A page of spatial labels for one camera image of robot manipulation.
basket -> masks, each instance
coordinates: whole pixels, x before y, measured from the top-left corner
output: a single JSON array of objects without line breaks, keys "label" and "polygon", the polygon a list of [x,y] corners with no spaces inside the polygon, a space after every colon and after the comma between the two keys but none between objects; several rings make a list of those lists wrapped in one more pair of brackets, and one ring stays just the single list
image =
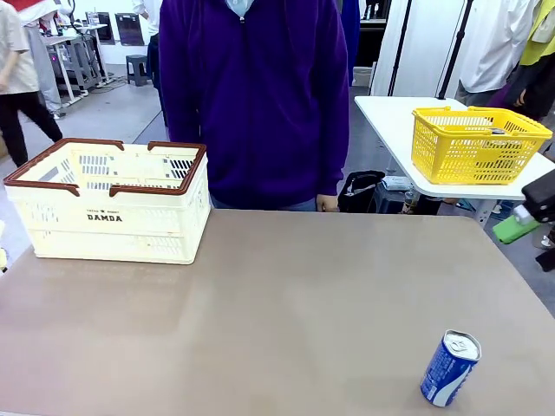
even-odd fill
[{"label": "basket", "polygon": [[412,160],[433,184],[513,182],[552,132],[510,110],[417,108]]},{"label": "basket", "polygon": [[189,264],[210,213],[201,145],[64,139],[5,179],[38,257]]}]

floor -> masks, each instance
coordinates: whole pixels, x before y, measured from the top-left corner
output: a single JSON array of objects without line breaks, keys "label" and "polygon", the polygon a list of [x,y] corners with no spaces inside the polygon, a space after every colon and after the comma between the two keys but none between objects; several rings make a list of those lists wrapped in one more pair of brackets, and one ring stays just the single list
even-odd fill
[{"label": "floor", "polygon": [[[114,68],[118,74],[121,68]],[[166,140],[166,129],[159,110],[156,91],[150,87],[136,88],[127,84],[114,84],[101,94],[91,94],[71,107],[68,116],[60,126],[68,137],[92,137],[123,140],[126,143],[146,144],[154,140]],[[354,87],[351,98],[367,93],[366,88]],[[350,103],[350,146],[345,172],[361,170],[384,171],[389,162],[389,153],[378,140],[354,100]],[[28,140],[30,155],[36,155],[49,145],[47,139],[37,131],[32,123],[26,122],[24,130]],[[0,175],[6,176],[14,168],[11,161],[0,161]],[[440,215],[472,214],[451,205],[443,205]],[[13,263],[29,247],[25,234],[14,208],[8,202],[3,185],[0,185],[0,219],[6,223],[2,246],[9,252]],[[486,233],[511,261],[514,267],[528,282],[539,299],[555,316],[555,272],[544,273],[534,261],[542,251],[532,243],[537,235],[528,235],[511,245],[503,245],[492,236],[492,227],[497,221],[490,219]]]}]

can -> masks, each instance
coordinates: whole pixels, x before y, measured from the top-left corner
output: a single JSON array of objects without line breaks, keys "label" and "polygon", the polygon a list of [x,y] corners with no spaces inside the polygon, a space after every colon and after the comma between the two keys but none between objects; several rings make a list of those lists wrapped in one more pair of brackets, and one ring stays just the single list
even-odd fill
[{"label": "can", "polygon": [[481,356],[473,336],[446,331],[420,384],[424,397],[434,406],[449,406]]}]

black pole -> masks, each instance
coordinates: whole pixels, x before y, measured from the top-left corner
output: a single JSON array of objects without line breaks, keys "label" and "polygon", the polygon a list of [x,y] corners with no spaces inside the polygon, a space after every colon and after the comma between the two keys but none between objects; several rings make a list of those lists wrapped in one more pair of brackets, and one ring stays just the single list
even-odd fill
[{"label": "black pole", "polygon": [[407,11],[405,12],[405,20],[402,23],[401,39],[399,39],[399,47],[397,48],[397,57],[393,65],[393,73],[391,74],[391,82],[389,83],[388,97],[393,95],[395,89],[395,82],[397,81],[397,71],[399,70],[399,62],[401,61],[402,46],[405,43],[405,35],[407,34],[408,17],[410,16],[410,8],[412,7],[413,0],[408,0]]},{"label": "black pole", "polygon": [[457,42],[454,45],[451,61],[449,61],[449,66],[447,67],[447,72],[445,73],[443,86],[441,87],[440,94],[437,96],[440,100],[445,100],[445,93],[447,92],[451,76],[453,75],[454,64],[457,62],[457,57],[459,56],[460,45],[465,37],[465,29],[467,28],[468,17],[470,16],[470,10],[472,9],[472,2],[473,0],[467,0],[467,8],[465,9],[465,14],[462,17],[462,22],[460,23],[459,33],[457,33]]}]

white plastic basket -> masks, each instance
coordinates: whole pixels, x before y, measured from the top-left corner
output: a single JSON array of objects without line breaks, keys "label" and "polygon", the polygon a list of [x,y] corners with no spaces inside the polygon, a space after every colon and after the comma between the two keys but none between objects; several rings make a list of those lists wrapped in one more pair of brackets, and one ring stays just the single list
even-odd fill
[{"label": "white plastic basket", "polygon": [[190,264],[210,214],[206,148],[64,139],[6,180],[38,257]]}]

